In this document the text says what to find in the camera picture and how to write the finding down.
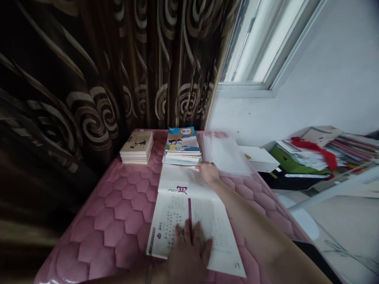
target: green box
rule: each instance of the green box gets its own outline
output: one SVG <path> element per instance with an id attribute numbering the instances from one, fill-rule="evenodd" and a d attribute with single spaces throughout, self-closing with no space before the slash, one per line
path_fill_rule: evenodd
<path id="1" fill-rule="evenodd" d="M 280 149 L 277 145 L 275 145 L 271 149 L 270 154 L 280 163 L 281 167 L 290 174 L 331 174 L 331 171 L 328 168 L 318 171 L 314 168 L 306 167 L 302 164 L 299 164 L 297 161 L 292 159 L 289 154 Z"/>

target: book page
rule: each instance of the book page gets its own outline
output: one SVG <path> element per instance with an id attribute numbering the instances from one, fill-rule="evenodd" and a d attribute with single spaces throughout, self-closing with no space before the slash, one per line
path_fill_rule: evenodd
<path id="1" fill-rule="evenodd" d="M 213 239 L 208 269 L 246 277 L 236 240 L 223 203 L 159 193 L 146 253 L 167 259 L 175 242 L 175 226 L 186 219 L 194 230 L 200 221 L 203 240 Z"/>
<path id="2" fill-rule="evenodd" d="M 191 215 L 192 227 L 200 221 L 204 240 L 213 240 L 207 268 L 246 278 L 224 204 L 218 200 L 191 199 Z"/>
<path id="3" fill-rule="evenodd" d="M 219 200 L 217 194 L 201 177 L 199 170 L 191 166 L 163 164 L 158 192 Z"/>

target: red ribbon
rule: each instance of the red ribbon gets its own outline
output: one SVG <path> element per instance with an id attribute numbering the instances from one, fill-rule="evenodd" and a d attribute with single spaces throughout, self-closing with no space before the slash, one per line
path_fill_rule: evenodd
<path id="1" fill-rule="evenodd" d="M 292 137 L 292 144 L 299 148 L 306 148 L 309 150 L 314 150 L 320 152 L 321 155 L 325 157 L 326 163 L 329 166 L 331 172 L 334 172 L 337 169 L 336 155 L 328 152 L 327 150 L 321 148 L 315 143 L 302 141 L 300 137 Z"/>

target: hexagon quilting pattern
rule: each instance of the hexagon quilting pattern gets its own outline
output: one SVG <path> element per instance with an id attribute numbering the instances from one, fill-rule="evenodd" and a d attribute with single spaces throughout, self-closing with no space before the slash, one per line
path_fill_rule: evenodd
<path id="1" fill-rule="evenodd" d="M 202 135 L 198 132 L 201 143 Z M 225 133 L 215 133 L 223 137 Z M 75 283 L 126 273 L 163 260 L 145 254 L 167 130 L 154 130 L 147 165 L 122 164 L 116 157 L 41 266 L 34 283 Z M 222 177 L 233 190 L 270 218 L 287 236 L 310 241 L 260 175 Z M 247 279 L 208 271 L 208 283 L 270 283 L 259 260 L 230 218 Z"/>

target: white wall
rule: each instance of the white wall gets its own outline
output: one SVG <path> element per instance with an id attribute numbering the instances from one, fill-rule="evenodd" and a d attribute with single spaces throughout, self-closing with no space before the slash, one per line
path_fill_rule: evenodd
<path id="1" fill-rule="evenodd" d="M 277 97 L 217 97 L 208 130 L 262 146 L 313 125 L 355 134 L 379 129 L 379 6 L 336 2 Z"/>

